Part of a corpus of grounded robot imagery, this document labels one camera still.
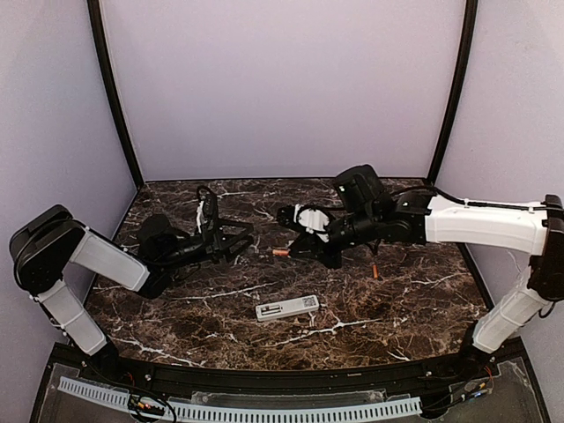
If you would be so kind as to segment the white remote control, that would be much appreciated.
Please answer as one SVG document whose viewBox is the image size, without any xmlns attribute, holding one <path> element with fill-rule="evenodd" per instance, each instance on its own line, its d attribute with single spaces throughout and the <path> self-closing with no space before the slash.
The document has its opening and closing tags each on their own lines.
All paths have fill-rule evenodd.
<svg viewBox="0 0 564 423">
<path fill-rule="evenodd" d="M 256 319 L 260 323 L 268 322 L 314 312 L 319 307 L 320 303 L 317 296 L 308 295 L 256 306 Z"/>
</svg>

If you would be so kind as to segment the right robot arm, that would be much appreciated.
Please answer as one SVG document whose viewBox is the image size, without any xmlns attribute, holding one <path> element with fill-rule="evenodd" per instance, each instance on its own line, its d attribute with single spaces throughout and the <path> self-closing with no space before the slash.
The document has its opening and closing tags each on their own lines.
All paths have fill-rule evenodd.
<svg viewBox="0 0 564 423">
<path fill-rule="evenodd" d="M 319 205 L 278 209 L 278 223 L 299 235 L 288 248 L 290 257 L 338 269 L 344 250 L 377 250 L 381 242 L 466 243 L 529 255 L 516 287 L 474 325 L 466 354 L 495 353 L 543 307 L 563 299 L 563 206 L 557 196 L 503 204 L 456 198 L 430 186 L 390 192 L 369 165 L 345 170 L 332 186 L 342 203 L 340 218 Z"/>
</svg>

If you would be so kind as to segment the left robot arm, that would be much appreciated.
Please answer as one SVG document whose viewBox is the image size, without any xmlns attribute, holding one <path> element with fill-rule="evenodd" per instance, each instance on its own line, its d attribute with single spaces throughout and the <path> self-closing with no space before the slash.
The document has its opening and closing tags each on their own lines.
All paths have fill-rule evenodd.
<svg viewBox="0 0 564 423">
<path fill-rule="evenodd" d="M 250 223 L 222 219 L 216 211 L 197 212 L 189 234 L 167 216 L 153 214 L 137 232 L 138 251 L 131 253 L 57 204 L 21 227 L 9 241 L 17 285 L 41 305 L 87 356 L 110 360 L 114 343 L 66 285 L 64 268 L 77 264 L 146 299 L 159 297 L 174 270 L 204 262 L 233 261 L 253 241 Z"/>
</svg>

